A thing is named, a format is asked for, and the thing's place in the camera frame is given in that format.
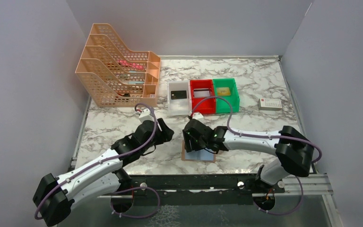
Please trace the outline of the light blue credit card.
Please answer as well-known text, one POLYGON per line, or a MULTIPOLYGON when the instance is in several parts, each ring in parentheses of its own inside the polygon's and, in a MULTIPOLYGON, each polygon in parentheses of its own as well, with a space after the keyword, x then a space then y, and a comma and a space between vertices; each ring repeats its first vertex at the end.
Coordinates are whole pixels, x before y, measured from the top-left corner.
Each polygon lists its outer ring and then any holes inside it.
POLYGON ((202 161, 202 162, 214 162, 216 155, 210 149, 201 149, 197 151, 185 152, 185 160, 202 161))

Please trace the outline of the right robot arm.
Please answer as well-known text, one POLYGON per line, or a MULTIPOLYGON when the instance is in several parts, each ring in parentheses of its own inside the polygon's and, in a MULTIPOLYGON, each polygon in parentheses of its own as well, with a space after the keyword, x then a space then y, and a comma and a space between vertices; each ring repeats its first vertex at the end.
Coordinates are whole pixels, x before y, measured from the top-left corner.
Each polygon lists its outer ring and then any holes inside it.
POLYGON ((315 146, 291 126, 280 131, 248 132, 229 126, 214 129, 191 119, 182 130, 187 152, 209 150, 213 153, 230 150, 248 150, 266 153, 276 160, 262 165, 254 179, 254 187, 266 192, 283 178, 294 175, 308 177, 315 146))

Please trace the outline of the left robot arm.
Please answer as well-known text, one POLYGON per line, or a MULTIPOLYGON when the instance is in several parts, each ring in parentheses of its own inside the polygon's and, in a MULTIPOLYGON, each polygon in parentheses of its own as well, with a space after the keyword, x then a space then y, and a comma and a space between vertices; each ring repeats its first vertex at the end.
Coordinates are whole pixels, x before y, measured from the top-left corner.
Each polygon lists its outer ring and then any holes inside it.
POLYGON ((33 196, 35 219, 52 227, 89 199, 112 192, 133 194, 132 180, 124 167, 144 156, 149 148, 170 142, 173 135, 162 118, 145 120, 98 158, 57 177, 45 175, 33 196))

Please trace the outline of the white card in red bin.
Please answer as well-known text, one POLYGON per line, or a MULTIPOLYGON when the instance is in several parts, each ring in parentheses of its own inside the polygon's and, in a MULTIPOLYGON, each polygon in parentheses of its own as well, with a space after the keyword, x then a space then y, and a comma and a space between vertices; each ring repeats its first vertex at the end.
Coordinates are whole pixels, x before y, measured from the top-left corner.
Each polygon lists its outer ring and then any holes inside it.
POLYGON ((211 91, 209 89, 195 89, 193 90, 194 98, 202 98, 211 96, 211 91))

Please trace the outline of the black credit card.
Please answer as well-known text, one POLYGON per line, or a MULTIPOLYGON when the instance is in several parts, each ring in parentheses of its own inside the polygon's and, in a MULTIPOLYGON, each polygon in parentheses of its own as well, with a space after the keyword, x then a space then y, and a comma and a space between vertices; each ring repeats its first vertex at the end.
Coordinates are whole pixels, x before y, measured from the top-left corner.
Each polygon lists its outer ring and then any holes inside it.
POLYGON ((170 92, 171 100, 177 99, 187 99, 187 91, 186 90, 174 90, 170 92))

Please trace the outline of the gold card in green bin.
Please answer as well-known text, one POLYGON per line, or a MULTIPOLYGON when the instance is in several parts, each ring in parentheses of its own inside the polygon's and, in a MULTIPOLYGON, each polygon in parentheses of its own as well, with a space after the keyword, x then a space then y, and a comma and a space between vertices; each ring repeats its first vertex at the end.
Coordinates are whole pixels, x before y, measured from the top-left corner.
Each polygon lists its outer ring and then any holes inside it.
POLYGON ((229 87, 218 87, 216 89, 217 96, 230 96, 231 91, 229 87))

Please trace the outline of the red plastic bin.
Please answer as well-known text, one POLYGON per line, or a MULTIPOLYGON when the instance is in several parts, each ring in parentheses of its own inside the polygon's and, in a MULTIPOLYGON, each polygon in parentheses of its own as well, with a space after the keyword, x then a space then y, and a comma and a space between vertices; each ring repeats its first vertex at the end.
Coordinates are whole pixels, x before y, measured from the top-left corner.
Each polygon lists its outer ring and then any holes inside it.
POLYGON ((205 98, 215 95, 211 79, 191 80, 190 93, 193 113, 199 112, 203 115, 216 113, 216 100, 214 98, 207 99, 198 105, 205 98))

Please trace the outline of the white plastic bin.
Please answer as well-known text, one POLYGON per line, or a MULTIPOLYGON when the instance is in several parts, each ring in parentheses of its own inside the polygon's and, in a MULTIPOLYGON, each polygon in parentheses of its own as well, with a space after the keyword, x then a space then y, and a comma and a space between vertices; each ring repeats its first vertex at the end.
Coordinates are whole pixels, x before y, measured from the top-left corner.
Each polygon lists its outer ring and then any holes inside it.
POLYGON ((169 116, 188 115, 192 109, 190 81, 167 82, 167 107, 169 116))

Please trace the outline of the red black stamp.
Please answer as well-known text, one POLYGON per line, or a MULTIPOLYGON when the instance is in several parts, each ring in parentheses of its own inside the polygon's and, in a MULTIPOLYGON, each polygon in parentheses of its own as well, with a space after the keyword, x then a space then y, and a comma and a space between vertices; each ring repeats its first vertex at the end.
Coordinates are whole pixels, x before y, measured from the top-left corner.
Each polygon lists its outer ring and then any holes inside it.
POLYGON ((118 93, 117 95, 121 97, 131 97, 130 93, 122 93, 122 94, 118 93))

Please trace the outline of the green plastic bin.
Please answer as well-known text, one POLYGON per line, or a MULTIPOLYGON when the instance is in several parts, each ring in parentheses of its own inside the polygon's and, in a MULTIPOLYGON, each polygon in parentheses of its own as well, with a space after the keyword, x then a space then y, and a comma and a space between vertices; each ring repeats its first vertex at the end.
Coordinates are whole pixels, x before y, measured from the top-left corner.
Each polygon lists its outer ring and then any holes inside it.
MULTIPOLYGON (((213 86, 215 95, 225 99, 232 106, 233 113, 239 112, 240 97, 235 79, 213 79, 213 86)), ((216 114, 230 113, 229 104, 221 99, 216 99, 216 114)))

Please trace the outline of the white box with red label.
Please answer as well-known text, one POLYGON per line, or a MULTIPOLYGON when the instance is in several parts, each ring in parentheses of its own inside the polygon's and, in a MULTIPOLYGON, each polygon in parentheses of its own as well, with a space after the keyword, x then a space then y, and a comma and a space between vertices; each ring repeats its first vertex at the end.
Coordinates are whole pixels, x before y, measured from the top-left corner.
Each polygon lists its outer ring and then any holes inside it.
POLYGON ((266 111, 279 111, 282 110, 281 99, 271 99, 271 98, 260 98, 259 99, 259 109, 266 111))

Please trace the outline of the peach plastic file organizer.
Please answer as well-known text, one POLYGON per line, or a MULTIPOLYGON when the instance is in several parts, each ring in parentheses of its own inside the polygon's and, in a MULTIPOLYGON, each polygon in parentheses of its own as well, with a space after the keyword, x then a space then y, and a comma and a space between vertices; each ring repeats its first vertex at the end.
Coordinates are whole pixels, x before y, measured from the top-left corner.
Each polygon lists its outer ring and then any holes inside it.
POLYGON ((114 28, 94 23, 78 62, 75 74, 98 107, 132 107, 137 103, 157 106, 161 58, 152 51, 132 51, 114 28), (127 60, 144 66, 128 69, 118 64, 127 60), (130 85, 129 81, 143 81, 130 85), (117 94, 130 93, 131 97, 117 94))

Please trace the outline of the pink items in organizer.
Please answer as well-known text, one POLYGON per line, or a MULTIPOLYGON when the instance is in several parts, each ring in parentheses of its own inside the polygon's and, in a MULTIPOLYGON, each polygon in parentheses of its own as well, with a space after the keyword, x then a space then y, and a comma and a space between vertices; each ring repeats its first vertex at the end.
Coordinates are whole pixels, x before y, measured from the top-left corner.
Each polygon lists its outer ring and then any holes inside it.
POLYGON ((118 60, 118 64, 128 68, 128 69, 134 69, 134 70, 143 70, 144 66, 139 63, 132 63, 127 60, 118 60))

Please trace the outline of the black mounting rail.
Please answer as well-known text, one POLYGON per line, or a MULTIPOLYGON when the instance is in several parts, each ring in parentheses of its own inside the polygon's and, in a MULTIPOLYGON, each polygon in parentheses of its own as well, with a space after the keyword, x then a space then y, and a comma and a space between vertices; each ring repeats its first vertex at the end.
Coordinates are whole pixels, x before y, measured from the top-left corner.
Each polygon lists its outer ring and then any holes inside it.
POLYGON ((269 199, 284 188, 262 186, 257 174, 130 175, 116 192, 109 192, 114 208, 132 206, 252 205, 269 199))

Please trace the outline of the aluminium frame rail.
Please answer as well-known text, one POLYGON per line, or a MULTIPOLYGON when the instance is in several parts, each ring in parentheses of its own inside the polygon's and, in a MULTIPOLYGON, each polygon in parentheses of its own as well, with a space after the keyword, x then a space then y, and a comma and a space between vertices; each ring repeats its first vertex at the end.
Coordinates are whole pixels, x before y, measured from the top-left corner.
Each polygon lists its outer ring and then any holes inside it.
POLYGON ((288 176, 280 180, 277 185, 284 188, 284 193, 276 193, 275 196, 283 195, 324 195, 332 194, 331 184, 325 174, 311 174, 308 177, 288 176))

